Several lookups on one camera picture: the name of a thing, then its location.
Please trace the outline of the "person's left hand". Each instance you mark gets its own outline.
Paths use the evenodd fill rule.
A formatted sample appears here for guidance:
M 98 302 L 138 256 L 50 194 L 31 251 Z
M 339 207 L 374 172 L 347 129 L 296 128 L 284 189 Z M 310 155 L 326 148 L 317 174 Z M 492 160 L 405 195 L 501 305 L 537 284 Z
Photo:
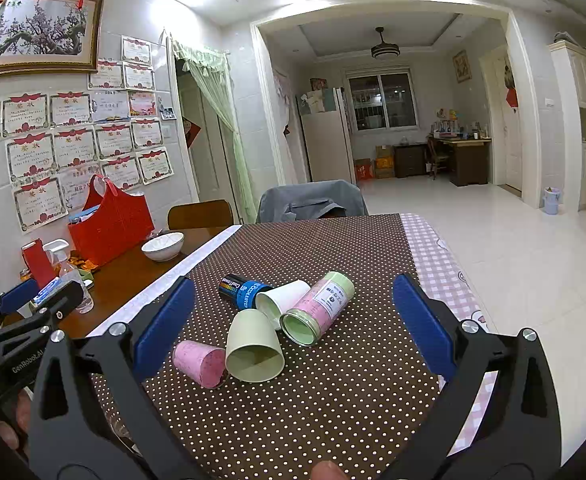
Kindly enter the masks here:
M 32 391 L 23 388 L 0 404 L 0 437 L 15 452 L 28 453 Z

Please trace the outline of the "person's right hand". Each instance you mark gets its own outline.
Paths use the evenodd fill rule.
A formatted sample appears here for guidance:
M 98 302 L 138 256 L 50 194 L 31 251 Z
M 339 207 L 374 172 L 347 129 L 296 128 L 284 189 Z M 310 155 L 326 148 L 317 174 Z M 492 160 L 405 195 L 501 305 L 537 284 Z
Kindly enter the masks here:
M 315 464 L 310 472 L 311 480 L 348 480 L 345 474 L 332 460 L 322 460 Z

